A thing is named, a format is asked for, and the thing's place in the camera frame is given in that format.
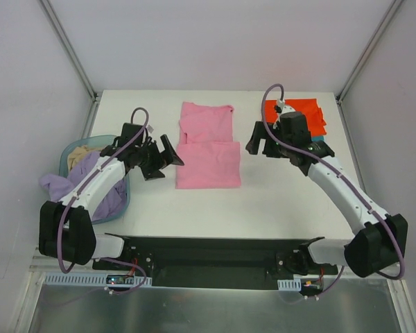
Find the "pink t shirt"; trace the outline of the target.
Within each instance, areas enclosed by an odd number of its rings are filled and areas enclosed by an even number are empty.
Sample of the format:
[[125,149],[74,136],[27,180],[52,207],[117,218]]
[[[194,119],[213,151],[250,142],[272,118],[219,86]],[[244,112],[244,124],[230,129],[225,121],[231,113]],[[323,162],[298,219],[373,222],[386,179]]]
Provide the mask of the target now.
[[230,105],[182,104],[176,189],[232,189],[241,186],[241,145],[233,139]]

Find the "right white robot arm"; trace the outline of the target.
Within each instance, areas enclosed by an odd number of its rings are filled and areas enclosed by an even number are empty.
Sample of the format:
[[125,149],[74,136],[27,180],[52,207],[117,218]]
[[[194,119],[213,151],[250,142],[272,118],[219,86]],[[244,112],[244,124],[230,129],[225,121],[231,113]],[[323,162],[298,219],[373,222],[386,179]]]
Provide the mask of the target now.
[[346,175],[334,151],[314,141],[301,112],[279,112],[274,123],[256,121],[245,147],[251,155],[286,158],[328,195],[345,217],[353,239],[316,237],[300,245],[295,256],[301,275],[315,273],[323,264],[346,266],[361,278],[398,264],[399,280],[405,273],[408,223],[377,205]]

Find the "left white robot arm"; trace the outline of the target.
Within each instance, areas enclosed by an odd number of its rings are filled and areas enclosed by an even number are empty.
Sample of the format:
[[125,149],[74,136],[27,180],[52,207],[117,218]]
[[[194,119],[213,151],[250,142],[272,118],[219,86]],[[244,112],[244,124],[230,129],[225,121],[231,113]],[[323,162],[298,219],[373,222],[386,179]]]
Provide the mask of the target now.
[[38,248],[60,264],[85,265],[91,260],[108,258],[116,269],[127,269],[132,252],[120,236],[96,234],[92,217],[114,186],[131,169],[140,168],[145,180],[164,178],[162,169],[182,166],[168,137],[160,137],[164,149],[147,133],[146,127],[125,123],[121,135],[100,153],[91,171],[68,194],[45,202],[40,209]]

